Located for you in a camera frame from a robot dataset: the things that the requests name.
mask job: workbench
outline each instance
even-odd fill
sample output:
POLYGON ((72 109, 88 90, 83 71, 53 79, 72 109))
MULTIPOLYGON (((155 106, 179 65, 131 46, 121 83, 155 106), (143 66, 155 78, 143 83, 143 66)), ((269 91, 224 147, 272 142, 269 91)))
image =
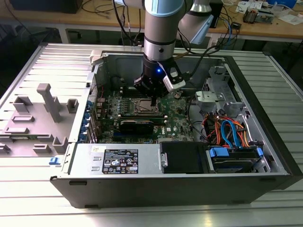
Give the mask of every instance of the workbench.
MULTIPOLYGON (((108 0, 96 0, 96 5, 109 4, 108 0)), ((97 30, 97 31, 120 31, 121 28, 116 20, 113 11, 110 11, 108 16, 97 15, 89 13, 82 9, 77 14, 64 14, 56 12, 34 12, 34 11, 17 11, 9 5, 14 15, 26 26, 36 27, 53 27, 59 30, 62 43, 70 43, 68 29, 84 29, 84 30, 97 30)), ((299 43, 303 39, 303 23, 299 25, 291 25, 277 18, 274 19, 273 24, 246 24, 243 23, 242 17, 244 14, 235 13, 236 6, 226 7, 228 14, 232 17, 233 21, 242 24, 238 39, 248 40, 263 40, 263 41, 276 41, 276 42, 292 42, 299 43)), ((89 3, 85 9, 94 11, 93 4, 89 3)), ((112 6, 104 6, 100 10, 112 9, 112 6)), ((303 6, 296 4, 294 10, 303 10, 303 6)), ((118 9, 119 14, 122 13, 122 8, 118 9)), ((139 31, 139 10, 129 9, 130 22, 132 32, 139 31)), ((144 32, 144 18, 145 13, 142 10, 141 21, 142 30, 144 32)), ((0 24, 18 26, 20 23, 16 21, 10 12, 7 10, 4 0, 0 0, 0 24)), ((207 35, 210 38, 209 45, 217 43, 218 39, 223 37, 227 32, 227 28, 222 20, 219 20, 216 28, 210 28, 207 35)))
MULTIPOLYGON (((81 98, 91 72, 92 50, 143 51, 141 47, 48 44, 39 46, 0 99, 0 130, 12 116, 17 95, 37 96, 50 83, 60 102, 81 98)), ((176 49, 175 53, 184 50, 176 49)), ((303 92, 271 56, 261 52, 219 51, 236 61, 298 166, 303 170, 303 92)), ((60 171, 49 157, 0 158, 2 226, 299 226, 303 224, 303 181, 272 191, 245 205, 76 209, 49 182, 60 171)))

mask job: robotic arm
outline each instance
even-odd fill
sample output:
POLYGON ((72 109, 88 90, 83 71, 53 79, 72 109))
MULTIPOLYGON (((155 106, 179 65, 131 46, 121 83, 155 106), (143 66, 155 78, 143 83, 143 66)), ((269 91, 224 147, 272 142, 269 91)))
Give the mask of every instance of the robotic arm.
POLYGON ((146 10, 143 72, 134 87, 151 97, 155 105, 158 97, 184 87, 189 79, 173 59, 178 28, 191 43, 200 44, 213 20, 209 0, 115 2, 146 10))

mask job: power supply label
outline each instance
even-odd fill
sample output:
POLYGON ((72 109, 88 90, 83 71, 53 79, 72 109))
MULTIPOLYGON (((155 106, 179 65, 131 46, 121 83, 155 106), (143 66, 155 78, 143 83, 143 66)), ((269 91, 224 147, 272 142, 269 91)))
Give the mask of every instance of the power supply label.
POLYGON ((102 172, 104 174, 137 174, 137 149, 107 149, 104 152, 102 172))

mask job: green circuit board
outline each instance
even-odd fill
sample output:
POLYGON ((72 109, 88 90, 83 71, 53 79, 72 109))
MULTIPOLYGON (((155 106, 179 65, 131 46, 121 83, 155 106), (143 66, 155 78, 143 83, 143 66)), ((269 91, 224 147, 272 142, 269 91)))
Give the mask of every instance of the green circuit board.
POLYGON ((169 94, 150 107, 148 98, 124 98, 113 92, 106 97, 100 118, 102 134, 99 143, 159 143, 161 141, 193 141, 193 133, 186 118, 186 98, 169 94), (121 121, 151 121, 153 134, 149 136, 122 136, 121 121))

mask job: motherboard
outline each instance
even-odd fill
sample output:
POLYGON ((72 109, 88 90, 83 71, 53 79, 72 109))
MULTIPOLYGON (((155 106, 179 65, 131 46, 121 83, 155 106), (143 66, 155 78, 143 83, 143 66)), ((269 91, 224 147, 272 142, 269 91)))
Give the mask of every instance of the motherboard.
POLYGON ((113 91, 99 99, 99 143, 159 143, 193 141, 182 92, 169 94, 151 106, 137 92, 113 91))

